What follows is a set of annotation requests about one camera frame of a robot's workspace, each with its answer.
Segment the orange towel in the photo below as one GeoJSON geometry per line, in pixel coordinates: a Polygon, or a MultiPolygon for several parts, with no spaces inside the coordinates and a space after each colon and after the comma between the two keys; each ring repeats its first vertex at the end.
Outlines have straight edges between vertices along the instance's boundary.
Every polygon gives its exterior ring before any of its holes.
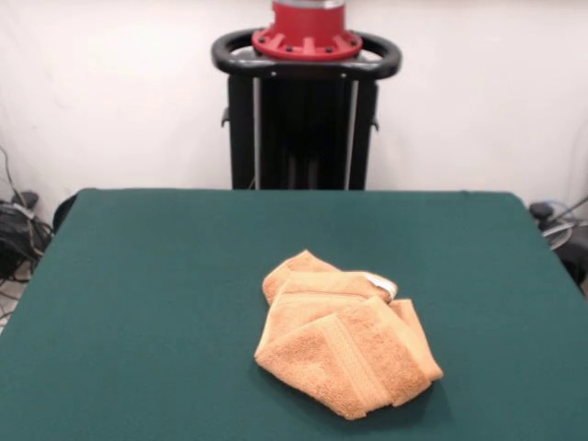
{"type": "Polygon", "coordinates": [[[342,272],[308,251],[277,267],[255,360],[288,385],[353,420],[400,406],[441,379],[410,300],[365,272],[342,272]]]}

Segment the green table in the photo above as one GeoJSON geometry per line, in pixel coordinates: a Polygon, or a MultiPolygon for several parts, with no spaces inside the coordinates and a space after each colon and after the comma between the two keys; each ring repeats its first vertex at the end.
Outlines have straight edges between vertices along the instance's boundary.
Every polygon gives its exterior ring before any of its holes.
{"type": "Polygon", "coordinates": [[[0,336],[7,441],[587,434],[588,307],[505,194],[84,191],[0,336]],[[396,280],[446,377],[347,422],[257,367],[304,248],[396,280]]]}

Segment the red robot part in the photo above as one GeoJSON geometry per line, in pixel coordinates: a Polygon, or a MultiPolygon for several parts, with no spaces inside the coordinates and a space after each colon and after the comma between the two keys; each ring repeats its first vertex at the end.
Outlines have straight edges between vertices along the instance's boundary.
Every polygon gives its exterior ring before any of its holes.
{"type": "Polygon", "coordinates": [[[331,62],[357,55],[363,40],[345,30],[345,0],[274,0],[276,21],[253,35],[271,57],[331,62]]]}

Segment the black metal frame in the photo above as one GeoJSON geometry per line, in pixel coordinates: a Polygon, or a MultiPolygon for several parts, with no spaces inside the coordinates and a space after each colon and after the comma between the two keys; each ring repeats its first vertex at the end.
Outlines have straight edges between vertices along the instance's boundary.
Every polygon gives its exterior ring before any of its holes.
{"type": "Polygon", "coordinates": [[[233,32],[212,47],[214,64],[230,75],[223,123],[231,127],[233,188],[364,189],[376,81],[399,71],[400,50],[357,32],[379,60],[298,62],[237,52],[252,46],[255,30],[233,32]]]}

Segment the white wall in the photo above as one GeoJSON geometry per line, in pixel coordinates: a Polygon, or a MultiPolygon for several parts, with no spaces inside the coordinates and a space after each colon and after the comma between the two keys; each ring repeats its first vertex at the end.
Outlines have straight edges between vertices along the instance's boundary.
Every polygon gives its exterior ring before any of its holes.
{"type": "MultiPolygon", "coordinates": [[[[397,42],[368,186],[588,189],[588,2],[348,0],[397,42]]],[[[269,0],[0,0],[0,142],[49,214],[81,187],[230,186],[220,34],[269,0]]]]}

